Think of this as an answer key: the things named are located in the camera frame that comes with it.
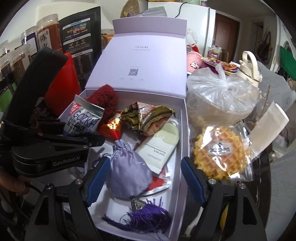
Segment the purple satin pouch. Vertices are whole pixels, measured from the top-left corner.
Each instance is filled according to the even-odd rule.
[[[152,181],[152,172],[138,153],[124,140],[115,141],[111,170],[106,180],[114,197],[129,199],[144,192]]]

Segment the human hand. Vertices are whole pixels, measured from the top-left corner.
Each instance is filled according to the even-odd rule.
[[[15,192],[17,196],[27,194],[30,189],[25,183],[30,184],[31,182],[31,178],[22,176],[15,178],[0,169],[0,186],[6,188],[8,191]]]

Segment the door frame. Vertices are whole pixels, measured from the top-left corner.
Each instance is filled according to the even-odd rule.
[[[242,38],[242,20],[240,20],[240,19],[238,19],[238,18],[236,18],[234,16],[231,16],[231,15],[229,15],[227,13],[224,13],[224,12],[216,11],[216,13],[224,15],[225,17],[231,18],[231,19],[239,22],[239,35],[237,37],[237,43],[236,43],[236,46],[235,46],[234,56],[233,56],[233,60],[236,61],[236,59],[238,57],[238,54],[239,54],[238,50],[239,50],[240,41],[241,41],[241,38]]]

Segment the purple tassel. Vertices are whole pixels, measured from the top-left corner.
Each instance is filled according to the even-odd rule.
[[[106,215],[104,215],[102,219],[108,224],[111,224],[112,226],[124,231],[132,231],[137,233],[163,233],[170,226],[171,216],[169,212],[163,209],[161,206],[161,199],[158,206],[155,205],[155,199],[153,199],[153,202],[147,200],[147,204],[140,210],[127,213],[127,215],[130,217],[130,220],[124,219],[125,224],[117,223]]]

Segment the box lid flap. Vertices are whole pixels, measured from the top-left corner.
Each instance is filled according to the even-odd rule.
[[[186,95],[186,23],[168,17],[113,21],[115,36],[98,60],[86,89],[109,84],[116,90]]]

